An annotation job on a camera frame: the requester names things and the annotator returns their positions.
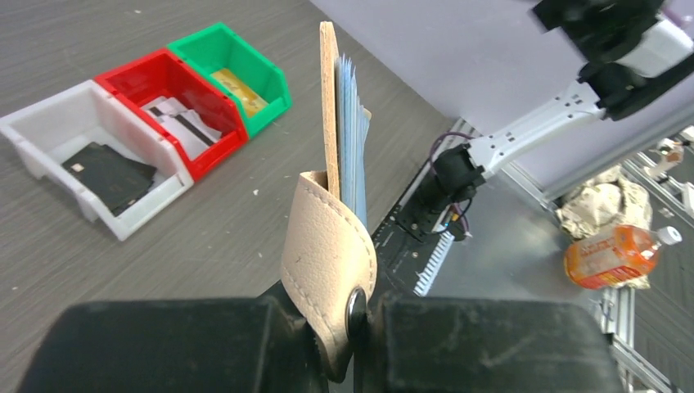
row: cork board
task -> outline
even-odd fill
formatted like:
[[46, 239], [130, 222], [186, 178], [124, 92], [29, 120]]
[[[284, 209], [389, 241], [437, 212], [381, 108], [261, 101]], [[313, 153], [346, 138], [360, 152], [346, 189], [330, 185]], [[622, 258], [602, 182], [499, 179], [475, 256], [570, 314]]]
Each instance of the cork board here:
[[332, 22], [321, 22], [321, 95], [323, 143], [325, 145], [328, 191], [340, 199], [340, 171], [337, 145], [335, 63], [340, 52]]

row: white wall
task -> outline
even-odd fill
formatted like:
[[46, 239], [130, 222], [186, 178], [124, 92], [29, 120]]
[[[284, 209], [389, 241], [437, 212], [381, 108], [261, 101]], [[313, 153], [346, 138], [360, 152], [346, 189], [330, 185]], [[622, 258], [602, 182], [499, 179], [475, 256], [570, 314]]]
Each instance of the white wall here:
[[[312, 2], [432, 106], [482, 133], [559, 93], [583, 65], [560, 32], [542, 34], [528, 14], [532, 1]], [[675, 0], [674, 7], [694, 12], [694, 0]], [[551, 187], [690, 102], [694, 78], [632, 118], [576, 129], [516, 163], [540, 187]]]

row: black card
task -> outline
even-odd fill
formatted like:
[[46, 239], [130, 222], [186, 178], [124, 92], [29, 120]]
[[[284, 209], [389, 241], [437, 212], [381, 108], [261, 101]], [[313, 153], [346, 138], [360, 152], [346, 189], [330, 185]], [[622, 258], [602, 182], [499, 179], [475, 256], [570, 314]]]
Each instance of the black card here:
[[150, 166], [141, 165], [145, 164], [92, 142], [64, 162], [63, 168], [94, 192], [114, 215], [119, 215], [146, 195], [153, 183], [148, 176], [153, 172], [146, 168]]

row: green storage bin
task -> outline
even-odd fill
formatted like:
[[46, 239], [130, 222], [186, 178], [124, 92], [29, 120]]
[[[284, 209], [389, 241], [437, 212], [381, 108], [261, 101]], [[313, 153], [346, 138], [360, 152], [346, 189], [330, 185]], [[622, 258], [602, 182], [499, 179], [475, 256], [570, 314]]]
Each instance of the green storage bin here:
[[[236, 102], [249, 138], [254, 138], [291, 107], [289, 86], [282, 70], [224, 23], [174, 41], [168, 48]], [[224, 69], [263, 99], [262, 109], [254, 114], [241, 109], [245, 108], [241, 97], [220, 82], [219, 72], [226, 72]]]

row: plastic bin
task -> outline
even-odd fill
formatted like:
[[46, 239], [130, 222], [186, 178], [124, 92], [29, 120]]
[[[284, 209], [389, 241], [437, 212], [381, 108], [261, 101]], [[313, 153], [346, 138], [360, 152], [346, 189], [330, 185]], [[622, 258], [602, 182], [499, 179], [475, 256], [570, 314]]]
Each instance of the plastic bin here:
[[[248, 142], [236, 103], [165, 48], [98, 75], [94, 80], [167, 138], [195, 181]], [[142, 109], [157, 97], [177, 98], [184, 106], [195, 110], [208, 126], [220, 131], [222, 138], [191, 160], [179, 140]]]
[[[100, 218], [121, 241], [193, 185], [174, 146], [91, 80], [1, 118], [0, 132], [34, 177], [63, 186], [87, 219]], [[117, 217], [61, 166], [90, 142], [157, 169], [150, 191]]]
[[284, 73], [224, 23], [170, 43], [168, 48], [242, 108], [241, 101], [212, 74], [227, 69], [261, 96], [267, 106], [249, 117], [241, 111], [251, 138], [291, 107]]

